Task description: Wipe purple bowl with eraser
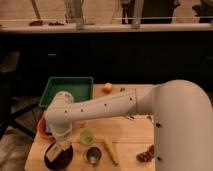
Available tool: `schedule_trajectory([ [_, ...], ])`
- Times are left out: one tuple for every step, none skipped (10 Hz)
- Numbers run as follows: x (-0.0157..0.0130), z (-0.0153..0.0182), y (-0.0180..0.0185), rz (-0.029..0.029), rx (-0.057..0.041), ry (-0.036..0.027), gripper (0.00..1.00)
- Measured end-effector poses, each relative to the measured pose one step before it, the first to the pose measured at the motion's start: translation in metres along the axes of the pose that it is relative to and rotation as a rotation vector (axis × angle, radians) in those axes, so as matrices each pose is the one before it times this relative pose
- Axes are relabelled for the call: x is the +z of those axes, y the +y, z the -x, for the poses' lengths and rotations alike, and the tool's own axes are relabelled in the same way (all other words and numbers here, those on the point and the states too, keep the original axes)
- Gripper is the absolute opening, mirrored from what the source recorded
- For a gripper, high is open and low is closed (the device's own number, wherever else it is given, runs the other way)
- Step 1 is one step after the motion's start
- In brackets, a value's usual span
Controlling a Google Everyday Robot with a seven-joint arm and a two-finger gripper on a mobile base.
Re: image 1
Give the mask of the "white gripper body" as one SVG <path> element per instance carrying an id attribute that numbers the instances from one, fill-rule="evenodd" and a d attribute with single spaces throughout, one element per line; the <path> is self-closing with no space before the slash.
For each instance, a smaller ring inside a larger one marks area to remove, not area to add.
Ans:
<path id="1" fill-rule="evenodd" d="M 62 148 L 69 148 L 71 144 L 71 131 L 65 132 L 54 132 L 54 137 L 56 141 L 60 144 Z"/>

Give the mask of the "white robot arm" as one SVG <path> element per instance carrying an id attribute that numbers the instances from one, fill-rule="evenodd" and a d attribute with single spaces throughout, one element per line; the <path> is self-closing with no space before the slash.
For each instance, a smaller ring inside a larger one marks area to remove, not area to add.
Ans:
<path id="1" fill-rule="evenodd" d="M 151 114 L 155 171 L 213 171 L 213 106 L 197 84 L 172 80 L 75 103 L 59 92 L 45 112 L 58 142 L 72 135 L 75 121 Z"/>

